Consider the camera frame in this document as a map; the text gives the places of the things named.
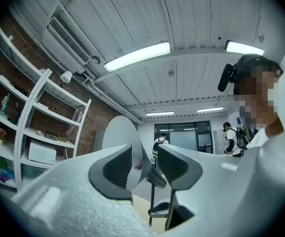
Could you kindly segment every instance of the white cloth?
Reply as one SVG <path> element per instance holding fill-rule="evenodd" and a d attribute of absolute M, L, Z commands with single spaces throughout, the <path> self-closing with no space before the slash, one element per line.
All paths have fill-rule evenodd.
<path fill-rule="evenodd" d="M 227 131 L 227 140 L 233 140 L 235 142 L 235 145 L 233 146 L 231 152 L 227 152 L 228 154 L 231 154 L 232 155 L 237 155 L 240 153 L 241 151 L 241 148 L 238 147 L 238 140 L 237 140 L 237 135 L 236 135 L 236 132 L 237 131 L 237 128 L 236 127 L 231 127 L 231 129 L 229 129 Z"/>
<path fill-rule="evenodd" d="M 167 140 L 165 140 L 165 139 L 163 139 L 162 137 L 160 137 L 159 139 L 156 139 L 155 141 L 154 141 L 154 143 L 153 143 L 153 145 L 156 143 L 156 142 L 161 142 L 161 141 L 163 141 L 163 144 L 169 144 L 169 142 L 167 141 Z"/>
<path fill-rule="evenodd" d="M 265 127 L 263 127 L 261 130 L 258 131 L 253 140 L 251 140 L 246 147 L 247 148 L 261 147 L 268 140 L 269 138 L 265 133 Z"/>

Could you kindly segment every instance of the fluorescent light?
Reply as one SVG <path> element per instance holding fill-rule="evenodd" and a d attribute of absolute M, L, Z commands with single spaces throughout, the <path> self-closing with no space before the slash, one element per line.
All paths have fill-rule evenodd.
<path fill-rule="evenodd" d="M 199 109 L 197 112 L 201 113 L 201 112 L 210 112 L 210 111 L 219 111 L 222 110 L 224 107 L 216 107 L 216 108 L 209 108 L 209 109 Z"/>
<path fill-rule="evenodd" d="M 229 41 L 226 44 L 226 50 L 227 52 L 233 52 L 233 53 L 256 53 L 263 55 L 264 50 L 256 48 L 254 46 L 245 45 L 233 41 Z"/>
<path fill-rule="evenodd" d="M 159 115 L 172 115 L 174 112 L 166 112 L 166 113 L 147 113 L 147 116 L 159 116 Z"/>
<path fill-rule="evenodd" d="M 104 68 L 108 72 L 111 72 L 139 61 L 147 60 L 169 53 L 171 53 L 170 43 L 164 42 L 119 57 L 111 62 L 106 63 L 104 65 Z"/>

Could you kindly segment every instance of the brick wall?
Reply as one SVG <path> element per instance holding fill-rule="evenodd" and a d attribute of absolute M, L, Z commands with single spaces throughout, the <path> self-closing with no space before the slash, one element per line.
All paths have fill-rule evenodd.
<path fill-rule="evenodd" d="M 6 34 L 6 36 L 13 36 L 12 43 L 15 47 L 38 69 L 49 68 L 52 70 L 52 75 L 50 79 L 56 84 L 60 84 L 60 72 L 61 69 L 56 66 L 55 63 L 47 57 L 46 54 L 30 39 L 30 37 L 24 32 L 24 30 L 19 26 L 17 21 L 8 12 L 1 20 L 0 27 Z M 26 76 L 24 76 L 17 68 L 15 68 L 3 54 L 0 53 L 0 74 L 4 75 L 10 81 L 15 81 L 17 84 L 24 88 L 25 90 L 31 90 L 34 87 L 34 83 L 31 82 Z M 84 155 L 92 152 L 93 142 L 95 138 L 96 131 L 105 130 L 108 123 L 116 116 L 120 115 L 116 110 L 106 105 L 104 102 L 90 94 L 82 86 L 75 82 L 69 84 L 64 84 L 64 89 L 71 94 L 75 95 L 79 99 L 87 102 L 89 99 L 92 100 L 85 121 L 82 127 L 81 137 L 78 145 L 77 155 Z M 6 89 L 2 89 L 0 85 L 0 101 L 7 94 Z M 11 113 L 15 108 L 15 102 L 20 102 L 20 106 L 23 106 L 18 98 L 11 97 L 9 101 L 8 112 Z M 56 99 L 48 93 L 44 93 L 40 99 L 40 103 L 49 106 L 50 110 L 65 116 L 67 118 L 72 118 L 75 109 L 66 105 L 64 102 Z M 62 123 L 56 119 L 48 117 L 37 110 L 34 112 L 33 118 L 31 120 L 30 127 L 39 130 L 46 130 L 56 134 L 63 134 L 68 130 L 69 125 Z M 70 141 L 75 142 L 77 134 L 77 129 L 75 128 L 71 135 Z M 8 140 L 14 139 L 14 132 L 10 131 L 8 135 Z M 58 153 L 61 155 L 63 153 L 62 148 L 58 147 Z"/>

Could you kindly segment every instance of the potted plant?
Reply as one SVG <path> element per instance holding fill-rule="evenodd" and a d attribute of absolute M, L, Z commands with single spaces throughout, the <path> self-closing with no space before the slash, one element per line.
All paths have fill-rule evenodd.
<path fill-rule="evenodd" d="M 3 145 L 7 133 L 4 129 L 0 128 L 0 145 Z"/>

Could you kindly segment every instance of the air conditioning vent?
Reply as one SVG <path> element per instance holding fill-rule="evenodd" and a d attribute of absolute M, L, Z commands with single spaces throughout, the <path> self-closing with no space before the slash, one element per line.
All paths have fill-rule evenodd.
<path fill-rule="evenodd" d="M 79 44 L 71 37 L 71 35 L 63 28 L 63 26 L 55 17 L 53 17 L 50 20 L 49 26 L 74 51 L 77 57 L 80 58 L 82 61 L 84 61 L 84 64 L 90 60 L 89 56 L 84 52 L 84 50 L 79 46 Z"/>

